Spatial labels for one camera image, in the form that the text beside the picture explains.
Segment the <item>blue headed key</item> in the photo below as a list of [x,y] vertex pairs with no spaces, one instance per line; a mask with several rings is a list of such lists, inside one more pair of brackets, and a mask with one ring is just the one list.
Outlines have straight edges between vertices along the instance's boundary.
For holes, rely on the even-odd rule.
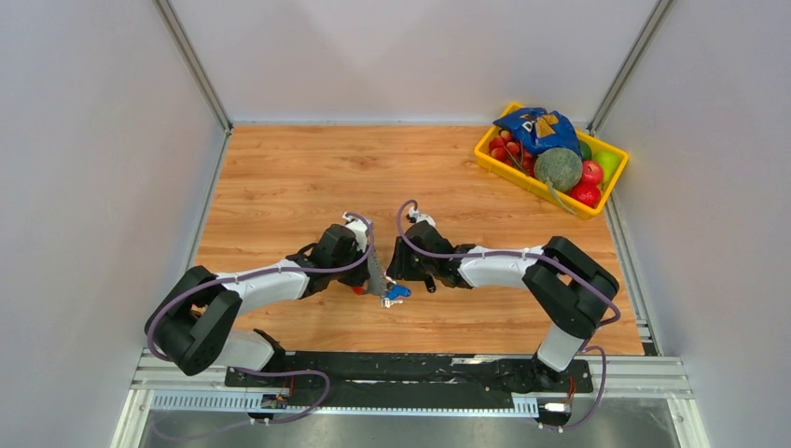
[[401,300],[411,296],[411,290],[408,287],[399,284],[392,284],[388,287],[385,297],[390,301]]

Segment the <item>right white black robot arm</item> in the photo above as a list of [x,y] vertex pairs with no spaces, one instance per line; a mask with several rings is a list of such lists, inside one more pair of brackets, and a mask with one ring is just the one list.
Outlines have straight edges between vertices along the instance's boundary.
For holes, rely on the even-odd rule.
[[386,273],[395,280],[423,281],[428,289],[441,283],[529,291],[551,321],[532,366],[536,383],[549,390],[568,380],[571,361],[607,324],[604,315],[619,291],[615,276],[565,237],[523,249],[453,245],[427,221],[396,238]]

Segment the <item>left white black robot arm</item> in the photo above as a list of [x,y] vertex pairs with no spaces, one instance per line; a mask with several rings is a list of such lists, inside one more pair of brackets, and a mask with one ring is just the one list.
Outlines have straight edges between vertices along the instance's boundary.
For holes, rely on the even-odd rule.
[[235,329],[235,320],[276,302],[310,297],[333,281],[363,286],[371,238],[368,221],[350,217],[267,267],[237,273],[189,268],[146,321],[152,355],[187,376],[222,365],[248,369],[261,385],[277,385],[285,373],[284,360],[275,355],[279,345],[262,330]]

